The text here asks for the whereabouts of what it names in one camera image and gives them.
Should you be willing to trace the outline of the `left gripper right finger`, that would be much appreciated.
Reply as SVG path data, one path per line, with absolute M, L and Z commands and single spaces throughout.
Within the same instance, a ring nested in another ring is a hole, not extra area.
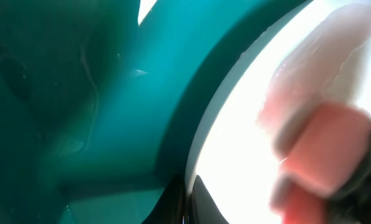
M 229 224 L 198 175 L 191 193 L 191 224 Z

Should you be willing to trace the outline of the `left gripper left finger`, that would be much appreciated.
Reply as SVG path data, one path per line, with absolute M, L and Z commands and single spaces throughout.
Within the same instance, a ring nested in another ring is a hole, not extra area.
M 153 210 L 142 224 L 182 224 L 184 204 L 184 180 L 176 175 L 166 186 Z

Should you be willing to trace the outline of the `light blue plate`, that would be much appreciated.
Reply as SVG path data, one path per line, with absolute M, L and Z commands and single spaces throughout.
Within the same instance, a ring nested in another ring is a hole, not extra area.
M 191 193 L 200 176 L 228 223 L 283 223 L 271 206 L 284 174 L 256 122 L 283 59 L 333 10 L 352 1 L 309 1 L 264 29 L 215 92 L 197 128 L 186 167 Z M 371 39 L 344 67 L 359 83 L 352 104 L 371 115 Z

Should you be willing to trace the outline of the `orange and dark sponge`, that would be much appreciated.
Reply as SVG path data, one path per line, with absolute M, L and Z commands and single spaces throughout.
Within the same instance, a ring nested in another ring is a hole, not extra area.
M 279 64 L 257 124 L 284 174 L 283 223 L 371 223 L 371 115 L 344 67 L 371 39 L 371 1 L 343 3 Z

